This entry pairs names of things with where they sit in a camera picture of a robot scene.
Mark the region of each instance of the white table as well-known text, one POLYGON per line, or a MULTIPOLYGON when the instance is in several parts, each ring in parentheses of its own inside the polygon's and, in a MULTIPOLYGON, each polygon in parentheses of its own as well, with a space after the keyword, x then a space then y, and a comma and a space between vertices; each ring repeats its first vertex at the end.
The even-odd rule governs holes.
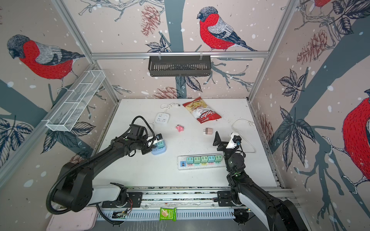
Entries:
MULTIPOLYGON (((205 99, 205 102, 220 116, 221 119, 200 124, 183 106, 167 110, 170 114, 168 124, 154 123, 158 112, 164 112, 160 105, 164 103, 186 103, 191 99, 123 99, 117 109, 101 150, 108 147, 111 139, 123 134, 132 120, 143 116, 148 123, 154 124, 155 134, 162 133, 167 151, 160 155, 137 151, 134 157, 125 156, 102 172, 93 180, 93 185, 121 183, 125 186, 184 186, 184 187, 225 187, 228 186, 226 168, 178 170, 178 156, 202 155, 217 153, 213 146, 215 132, 218 131, 222 141, 229 141, 233 132, 231 125, 237 119, 253 121, 246 99, 205 99), (175 126, 184 126, 178 132, 175 126), (203 129, 213 128, 212 135, 204 135, 203 129)), ((141 119, 135 124, 145 125, 141 119)), ((257 153, 247 153, 245 172, 260 187, 276 187, 268 159, 264 152, 256 127, 246 121, 238 121, 235 128, 253 144, 257 153)), ((242 140, 244 151, 253 151, 247 142, 242 140)))

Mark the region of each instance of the red chip bag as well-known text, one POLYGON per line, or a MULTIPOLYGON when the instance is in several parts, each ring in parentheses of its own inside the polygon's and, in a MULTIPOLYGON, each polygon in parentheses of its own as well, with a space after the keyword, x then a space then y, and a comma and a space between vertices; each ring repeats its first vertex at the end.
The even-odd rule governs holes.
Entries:
POLYGON ((183 106, 200 122, 204 123, 208 120, 220 119, 212 108, 209 108, 201 97, 196 98, 191 102, 184 103, 183 106))

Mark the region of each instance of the black metal basket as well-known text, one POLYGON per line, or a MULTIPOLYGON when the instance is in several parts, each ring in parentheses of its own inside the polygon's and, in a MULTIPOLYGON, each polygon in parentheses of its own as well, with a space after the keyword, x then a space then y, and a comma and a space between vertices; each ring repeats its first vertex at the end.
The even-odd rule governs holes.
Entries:
POLYGON ((211 57, 203 55, 150 56, 149 73, 153 77, 163 76, 209 76, 211 57))

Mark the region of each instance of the bird head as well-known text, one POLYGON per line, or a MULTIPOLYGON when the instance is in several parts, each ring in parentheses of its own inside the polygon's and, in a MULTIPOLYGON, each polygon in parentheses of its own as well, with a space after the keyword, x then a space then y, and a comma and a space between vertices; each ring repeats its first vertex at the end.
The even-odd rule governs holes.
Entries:
POLYGON ((207 6, 199 11, 198 17, 196 18, 204 22, 211 14, 218 14, 218 11, 213 6, 207 6))
POLYGON ((26 56, 23 52, 23 45, 28 41, 30 41, 30 38, 21 34, 11 37, 7 44, 10 56, 12 58, 25 58, 26 56))
POLYGON ((370 97, 370 89, 368 89, 368 90, 366 90, 366 91, 364 91, 366 94, 368 94, 369 95, 369 97, 370 97))

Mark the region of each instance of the grey floor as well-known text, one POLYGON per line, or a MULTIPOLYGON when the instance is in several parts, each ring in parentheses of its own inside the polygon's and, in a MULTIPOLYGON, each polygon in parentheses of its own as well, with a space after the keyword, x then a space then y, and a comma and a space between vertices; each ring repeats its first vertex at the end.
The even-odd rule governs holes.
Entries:
POLYGON ((245 225, 238 225, 232 219, 221 220, 178 220, 178 221, 127 221, 120 227, 112 227, 106 221, 97 221, 93 231, 244 231, 268 229, 257 218, 251 218, 245 225))

